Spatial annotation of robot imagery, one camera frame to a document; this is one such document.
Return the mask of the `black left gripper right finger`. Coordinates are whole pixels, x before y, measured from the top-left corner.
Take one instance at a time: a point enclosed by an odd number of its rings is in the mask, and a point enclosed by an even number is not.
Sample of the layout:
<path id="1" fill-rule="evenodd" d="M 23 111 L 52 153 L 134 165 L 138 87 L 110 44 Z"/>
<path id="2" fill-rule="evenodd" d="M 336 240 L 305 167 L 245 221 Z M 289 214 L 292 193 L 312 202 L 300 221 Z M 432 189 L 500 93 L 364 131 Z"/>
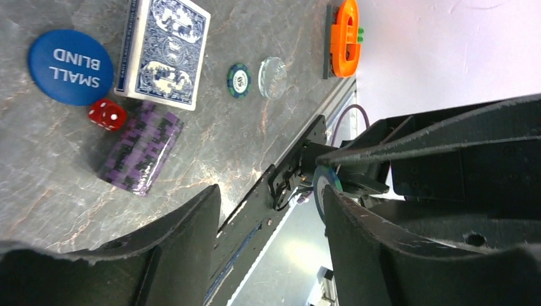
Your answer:
<path id="1" fill-rule="evenodd" d="M 539 305 L 540 245 L 488 253 L 411 233 L 323 191 L 325 225 L 341 305 Z"/>

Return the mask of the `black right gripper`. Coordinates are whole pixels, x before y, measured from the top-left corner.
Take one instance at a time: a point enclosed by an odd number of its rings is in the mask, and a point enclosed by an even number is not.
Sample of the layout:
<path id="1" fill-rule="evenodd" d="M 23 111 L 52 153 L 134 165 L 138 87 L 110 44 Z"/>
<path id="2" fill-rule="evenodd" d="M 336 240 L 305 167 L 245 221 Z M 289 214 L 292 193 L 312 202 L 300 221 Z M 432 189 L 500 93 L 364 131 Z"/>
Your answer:
<path id="1" fill-rule="evenodd" d="M 408 199 L 540 219 L 540 95 L 381 119 L 316 162 L 388 162 Z"/>

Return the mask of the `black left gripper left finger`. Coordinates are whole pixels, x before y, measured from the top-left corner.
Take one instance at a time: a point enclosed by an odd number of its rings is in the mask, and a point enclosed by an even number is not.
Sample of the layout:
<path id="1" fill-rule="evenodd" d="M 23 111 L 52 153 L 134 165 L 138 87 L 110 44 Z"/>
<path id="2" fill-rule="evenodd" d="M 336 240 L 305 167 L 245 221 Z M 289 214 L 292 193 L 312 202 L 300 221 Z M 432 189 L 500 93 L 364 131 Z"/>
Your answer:
<path id="1" fill-rule="evenodd" d="M 2 305 L 203 305 L 221 205 L 217 185 L 97 249 L 1 242 Z"/>

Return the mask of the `purple chip stack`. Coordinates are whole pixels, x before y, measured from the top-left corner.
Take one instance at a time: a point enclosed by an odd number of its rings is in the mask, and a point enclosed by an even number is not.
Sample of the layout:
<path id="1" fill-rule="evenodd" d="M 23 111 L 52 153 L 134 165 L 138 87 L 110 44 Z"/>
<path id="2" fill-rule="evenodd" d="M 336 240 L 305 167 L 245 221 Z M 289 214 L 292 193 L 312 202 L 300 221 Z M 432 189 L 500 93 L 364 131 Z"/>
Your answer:
<path id="1" fill-rule="evenodd" d="M 100 179 L 147 196 L 158 179 L 184 123 L 165 106 L 143 101 L 100 167 Z"/>

